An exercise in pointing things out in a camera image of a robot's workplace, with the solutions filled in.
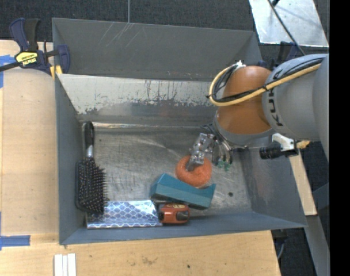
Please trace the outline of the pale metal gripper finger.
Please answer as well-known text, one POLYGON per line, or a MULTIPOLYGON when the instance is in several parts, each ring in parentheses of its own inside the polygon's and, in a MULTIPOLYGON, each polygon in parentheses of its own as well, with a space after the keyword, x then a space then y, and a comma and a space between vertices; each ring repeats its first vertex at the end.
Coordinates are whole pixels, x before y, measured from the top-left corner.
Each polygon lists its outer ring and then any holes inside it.
POLYGON ((187 162, 187 171, 193 171, 196 167, 202 166, 204 164, 204 153, 196 151, 190 154, 189 160, 187 162))

